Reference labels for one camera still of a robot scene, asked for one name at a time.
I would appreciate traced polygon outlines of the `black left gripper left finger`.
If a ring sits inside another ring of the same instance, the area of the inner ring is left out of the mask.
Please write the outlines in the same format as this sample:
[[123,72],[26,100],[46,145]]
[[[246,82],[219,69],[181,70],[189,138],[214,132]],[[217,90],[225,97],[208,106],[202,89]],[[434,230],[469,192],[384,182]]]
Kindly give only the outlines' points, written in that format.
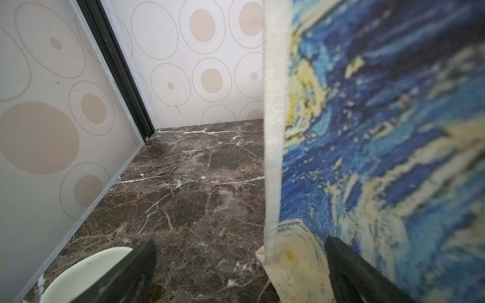
[[157,262],[153,239],[144,239],[72,302],[147,302]]

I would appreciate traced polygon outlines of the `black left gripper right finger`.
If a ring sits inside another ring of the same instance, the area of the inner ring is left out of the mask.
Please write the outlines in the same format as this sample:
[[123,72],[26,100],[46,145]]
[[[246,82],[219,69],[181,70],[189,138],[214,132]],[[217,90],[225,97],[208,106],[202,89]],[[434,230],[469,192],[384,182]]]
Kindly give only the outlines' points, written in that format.
[[414,302],[339,238],[328,237],[325,250],[337,302]]

